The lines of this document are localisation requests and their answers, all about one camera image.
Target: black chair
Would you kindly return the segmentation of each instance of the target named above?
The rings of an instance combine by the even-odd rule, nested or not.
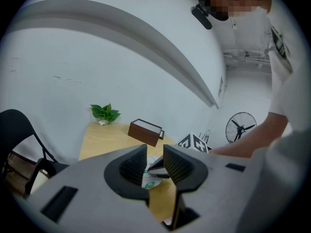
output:
[[[34,135],[41,145],[44,158],[40,158],[37,161],[35,170],[25,185],[24,197],[30,194],[40,170],[44,169],[50,176],[54,176],[68,167],[68,165],[58,163],[54,156],[46,149],[28,118],[22,112],[11,109],[0,113],[0,167],[4,167],[3,179],[5,179],[8,170],[7,157],[19,143],[31,135]],[[47,160],[46,154],[53,161]]]

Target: fan blade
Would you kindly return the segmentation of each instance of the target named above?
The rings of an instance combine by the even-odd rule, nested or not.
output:
[[[237,133],[237,136],[235,137],[234,141],[236,141],[236,140],[237,140],[237,138],[238,138],[238,135],[239,135],[239,133]]]
[[[240,128],[239,124],[237,124],[235,121],[231,120],[237,127],[238,129]]]
[[[247,127],[246,129],[244,129],[244,130],[249,130],[249,129],[253,128],[254,126],[255,126],[255,125],[249,126],[249,127]]]

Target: black slot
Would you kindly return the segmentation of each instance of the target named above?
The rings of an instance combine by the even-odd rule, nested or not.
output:
[[[233,163],[229,163],[225,167],[231,168],[231,169],[234,169],[234,170],[237,170],[237,171],[240,171],[240,172],[243,172],[244,169],[246,168],[246,166],[241,166],[241,165],[233,164]]]
[[[76,188],[64,186],[41,210],[41,213],[50,220],[57,222],[77,191]]]

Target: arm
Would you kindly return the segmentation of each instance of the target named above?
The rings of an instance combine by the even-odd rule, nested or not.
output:
[[[250,158],[256,149],[267,147],[281,137],[287,123],[285,116],[269,113],[266,120],[245,137],[225,147],[210,150],[209,153]]]

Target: green plant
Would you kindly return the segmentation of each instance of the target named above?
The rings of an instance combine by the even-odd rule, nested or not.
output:
[[[111,110],[111,104],[106,105],[105,107],[100,107],[99,105],[92,105],[92,113],[95,118],[100,120],[106,120],[108,123],[114,122],[118,116],[121,114],[117,110]]]

